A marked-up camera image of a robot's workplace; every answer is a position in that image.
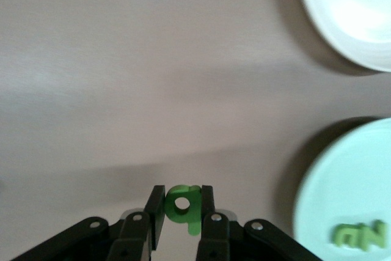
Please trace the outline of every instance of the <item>tabletop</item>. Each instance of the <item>tabletop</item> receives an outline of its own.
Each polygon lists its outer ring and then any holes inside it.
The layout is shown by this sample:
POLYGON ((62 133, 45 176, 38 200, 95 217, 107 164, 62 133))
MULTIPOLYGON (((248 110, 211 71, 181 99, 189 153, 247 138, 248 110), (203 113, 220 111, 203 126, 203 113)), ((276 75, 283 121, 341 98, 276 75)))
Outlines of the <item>tabletop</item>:
MULTIPOLYGON (((0 259, 154 185, 212 185, 239 223, 292 235, 312 139, 389 116, 390 91, 301 0, 0 0, 0 259)), ((198 241, 166 219, 153 260, 198 241)))

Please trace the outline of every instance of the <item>green letter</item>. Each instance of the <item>green letter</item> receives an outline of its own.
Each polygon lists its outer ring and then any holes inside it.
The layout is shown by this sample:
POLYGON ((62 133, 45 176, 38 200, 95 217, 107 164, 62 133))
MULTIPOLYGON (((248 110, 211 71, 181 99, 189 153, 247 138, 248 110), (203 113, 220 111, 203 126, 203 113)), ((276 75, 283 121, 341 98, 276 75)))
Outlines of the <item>green letter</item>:
POLYGON ((171 188, 164 201, 164 211, 169 219, 177 223, 188 223, 188 232, 198 235, 201 232, 201 188, 179 185, 171 188), (180 209, 175 205, 178 198, 186 198, 190 206, 180 209))
POLYGON ((360 248, 368 251, 370 243, 378 245, 380 248, 386 247, 387 224, 377 220, 375 229, 368 226, 361 228, 360 248))
POLYGON ((340 224, 334 230, 333 242, 338 247, 347 244, 356 248, 359 244, 359 228, 350 224, 340 224))

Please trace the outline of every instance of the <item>metal screw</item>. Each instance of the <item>metal screw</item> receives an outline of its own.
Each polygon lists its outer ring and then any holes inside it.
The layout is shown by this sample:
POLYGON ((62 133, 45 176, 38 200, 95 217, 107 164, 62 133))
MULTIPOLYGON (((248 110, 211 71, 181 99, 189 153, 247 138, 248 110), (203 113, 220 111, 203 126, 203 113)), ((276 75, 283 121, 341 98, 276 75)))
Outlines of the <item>metal screw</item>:
POLYGON ((251 227, 252 227, 252 229, 255 229, 255 230, 262 230, 263 229, 263 225, 260 222, 253 222, 251 224, 251 227))
POLYGON ((99 221, 94 221, 92 224, 90 224, 90 228, 91 229, 96 229, 99 226, 100 226, 100 222, 99 221))
POLYGON ((142 215, 141 214, 134 215, 133 220, 134 221, 142 220, 142 215))
POLYGON ((211 219, 212 219, 213 221, 220 221, 220 220, 222 220, 221 215, 220 215, 220 214, 217 214, 217 213, 215 213, 214 215, 212 215, 212 216, 211 216, 211 219))

